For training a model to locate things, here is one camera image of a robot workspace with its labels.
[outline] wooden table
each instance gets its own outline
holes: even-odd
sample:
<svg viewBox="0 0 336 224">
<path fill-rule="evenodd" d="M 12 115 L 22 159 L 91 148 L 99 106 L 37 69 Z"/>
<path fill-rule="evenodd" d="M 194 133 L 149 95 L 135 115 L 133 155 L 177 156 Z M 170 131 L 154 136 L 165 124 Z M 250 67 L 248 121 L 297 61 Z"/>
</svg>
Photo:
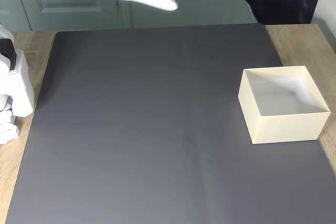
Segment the wooden table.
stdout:
<svg viewBox="0 0 336 224">
<path fill-rule="evenodd" d="M 319 140 L 336 174 L 336 55 L 318 25 L 266 28 L 282 63 L 306 65 L 329 105 L 331 116 Z M 55 31 L 14 33 L 15 47 L 24 51 L 28 61 L 35 106 L 55 34 Z M 0 224 L 5 223 L 32 119 L 33 115 L 17 119 L 20 137 L 0 146 Z"/>
</svg>

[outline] white door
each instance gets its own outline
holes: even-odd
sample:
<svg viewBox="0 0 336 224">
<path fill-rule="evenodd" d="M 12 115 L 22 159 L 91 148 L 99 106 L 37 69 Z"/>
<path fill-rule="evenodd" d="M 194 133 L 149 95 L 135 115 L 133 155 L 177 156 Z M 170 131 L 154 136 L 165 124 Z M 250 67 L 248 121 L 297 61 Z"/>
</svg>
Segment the white door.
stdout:
<svg viewBox="0 0 336 224">
<path fill-rule="evenodd" d="M 32 30 L 113 29 L 127 26 L 117 0 L 22 0 Z"/>
<path fill-rule="evenodd" d="M 10 31 L 30 30 L 21 0 L 0 0 L 0 23 Z"/>
</svg>

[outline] cardboard box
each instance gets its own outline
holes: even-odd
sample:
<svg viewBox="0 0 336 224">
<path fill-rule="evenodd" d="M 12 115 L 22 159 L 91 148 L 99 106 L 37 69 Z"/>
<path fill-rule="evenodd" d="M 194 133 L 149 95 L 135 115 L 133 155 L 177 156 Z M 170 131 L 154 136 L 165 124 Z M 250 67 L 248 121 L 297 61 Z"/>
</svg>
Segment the cardboard box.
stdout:
<svg viewBox="0 0 336 224">
<path fill-rule="evenodd" d="M 238 98 L 253 144 L 316 140 L 330 115 L 305 66 L 244 69 Z"/>
</svg>

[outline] wall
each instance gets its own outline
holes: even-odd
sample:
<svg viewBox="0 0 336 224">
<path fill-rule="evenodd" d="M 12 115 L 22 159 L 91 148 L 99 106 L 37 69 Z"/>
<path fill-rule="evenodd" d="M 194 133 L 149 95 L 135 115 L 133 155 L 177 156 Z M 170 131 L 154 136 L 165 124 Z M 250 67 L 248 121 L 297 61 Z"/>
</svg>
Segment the wall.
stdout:
<svg viewBox="0 0 336 224">
<path fill-rule="evenodd" d="M 318 0 L 312 23 L 318 23 L 336 52 L 336 0 Z"/>
</svg>

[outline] gray mat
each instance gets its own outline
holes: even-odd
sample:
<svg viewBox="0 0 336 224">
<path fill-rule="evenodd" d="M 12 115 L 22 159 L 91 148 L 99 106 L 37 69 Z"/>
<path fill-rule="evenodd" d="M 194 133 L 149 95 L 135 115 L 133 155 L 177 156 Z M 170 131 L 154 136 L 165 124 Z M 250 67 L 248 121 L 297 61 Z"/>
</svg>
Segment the gray mat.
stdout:
<svg viewBox="0 0 336 224">
<path fill-rule="evenodd" d="M 56 36 L 7 224 L 336 223 L 318 141 L 252 145 L 244 68 L 262 25 Z"/>
</svg>

